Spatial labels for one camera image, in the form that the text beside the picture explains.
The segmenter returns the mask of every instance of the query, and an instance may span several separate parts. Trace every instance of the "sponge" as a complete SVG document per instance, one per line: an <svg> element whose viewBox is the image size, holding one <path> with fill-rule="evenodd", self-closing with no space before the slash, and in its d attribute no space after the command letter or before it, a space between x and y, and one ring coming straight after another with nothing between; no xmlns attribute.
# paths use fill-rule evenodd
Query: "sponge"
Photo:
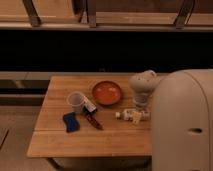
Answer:
<svg viewBox="0 0 213 171"><path fill-rule="evenodd" d="M77 131L80 127L75 117L75 112L64 114L63 121L66 124L66 131L73 132Z"/></svg>

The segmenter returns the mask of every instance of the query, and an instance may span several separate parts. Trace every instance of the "white cup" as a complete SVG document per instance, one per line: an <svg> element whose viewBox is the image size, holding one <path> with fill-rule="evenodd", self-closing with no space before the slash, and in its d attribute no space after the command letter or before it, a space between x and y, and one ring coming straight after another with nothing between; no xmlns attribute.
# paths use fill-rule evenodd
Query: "white cup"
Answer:
<svg viewBox="0 0 213 171"><path fill-rule="evenodd" d="M67 98L68 104L73 108L76 114L83 113L84 109L84 94L78 91L72 92Z"/></svg>

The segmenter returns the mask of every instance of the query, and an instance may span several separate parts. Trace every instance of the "orange bowl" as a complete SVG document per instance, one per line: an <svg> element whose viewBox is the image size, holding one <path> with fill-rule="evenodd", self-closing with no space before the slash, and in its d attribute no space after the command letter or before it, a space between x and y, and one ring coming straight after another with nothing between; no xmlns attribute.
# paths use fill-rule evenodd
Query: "orange bowl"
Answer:
<svg viewBox="0 0 213 171"><path fill-rule="evenodd" d="M92 89L95 101L102 105L117 103L122 97L122 91L118 84L112 81L101 81Z"/></svg>

